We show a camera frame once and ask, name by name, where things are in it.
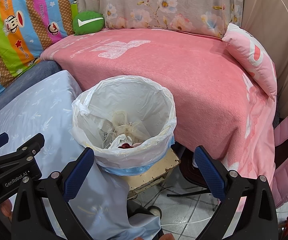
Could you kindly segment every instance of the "chair leg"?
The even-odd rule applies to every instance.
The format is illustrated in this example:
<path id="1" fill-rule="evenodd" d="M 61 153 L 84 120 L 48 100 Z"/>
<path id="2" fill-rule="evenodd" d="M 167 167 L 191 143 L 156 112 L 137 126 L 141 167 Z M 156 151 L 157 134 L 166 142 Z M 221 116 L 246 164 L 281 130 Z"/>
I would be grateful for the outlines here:
<path id="1" fill-rule="evenodd" d="M 211 193 L 209 189 L 203 189 L 195 192 L 190 193 L 184 193 L 184 194 L 167 194 L 168 197 L 187 197 L 187 196 L 194 196 L 198 194 L 204 194 L 204 193 Z"/>

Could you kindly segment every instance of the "pink pillow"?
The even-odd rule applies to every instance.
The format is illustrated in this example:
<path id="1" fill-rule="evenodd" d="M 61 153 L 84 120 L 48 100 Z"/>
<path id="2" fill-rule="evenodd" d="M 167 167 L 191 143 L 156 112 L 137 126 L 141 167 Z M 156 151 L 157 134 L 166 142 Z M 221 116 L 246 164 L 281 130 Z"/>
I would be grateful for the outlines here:
<path id="1" fill-rule="evenodd" d="M 228 24 L 222 41 L 226 43 L 227 51 L 275 101 L 277 94 L 275 66 L 263 46 L 247 31 L 233 23 Z"/>

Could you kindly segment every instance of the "beige wall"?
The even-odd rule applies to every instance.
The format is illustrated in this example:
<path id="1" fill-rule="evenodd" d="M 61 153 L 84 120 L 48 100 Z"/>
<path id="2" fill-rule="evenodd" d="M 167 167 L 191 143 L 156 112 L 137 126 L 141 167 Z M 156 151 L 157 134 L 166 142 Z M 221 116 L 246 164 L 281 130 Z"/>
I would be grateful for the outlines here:
<path id="1" fill-rule="evenodd" d="M 288 8 L 288 0 L 283 0 Z M 242 26 L 275 63 L 280 116 L 288 115 L 288 13 L 281 0 L 244 0 Z"/>

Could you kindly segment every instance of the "colorful striped blanket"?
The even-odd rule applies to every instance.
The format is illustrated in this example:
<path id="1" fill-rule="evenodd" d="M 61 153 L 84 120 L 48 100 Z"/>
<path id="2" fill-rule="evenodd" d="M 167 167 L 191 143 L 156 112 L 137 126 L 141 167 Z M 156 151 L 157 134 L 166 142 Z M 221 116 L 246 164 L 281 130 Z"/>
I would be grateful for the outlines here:
<path id="1" fill-rule="evenodd" d="M 0 0 L 0 93 L 44 49 L 73 34 L 77 13 L 76 0 Z"/>

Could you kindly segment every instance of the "human hand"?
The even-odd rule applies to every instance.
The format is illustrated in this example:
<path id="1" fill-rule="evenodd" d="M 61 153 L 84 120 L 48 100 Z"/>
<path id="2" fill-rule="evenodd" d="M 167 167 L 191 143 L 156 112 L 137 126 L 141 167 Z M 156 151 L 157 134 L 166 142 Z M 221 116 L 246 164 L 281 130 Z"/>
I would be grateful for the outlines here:
<path id="1" fill-rule="evenodd" d="M 5 200 L 2 204 L 1 204 L 1 211 L 3 213 L 4 216 L 8 217 L 8 219 L 10 221 L 12 221 L 12 203 L 9 199 Z"/>
<path id="2" fill-rule="evenodd" d="M 141 237 L 137 237 L 134 240 L 144 240 L 144 239 Z M 159 240 L 175 240 L 175 238 L 172 234 L 165 234 Z"/>

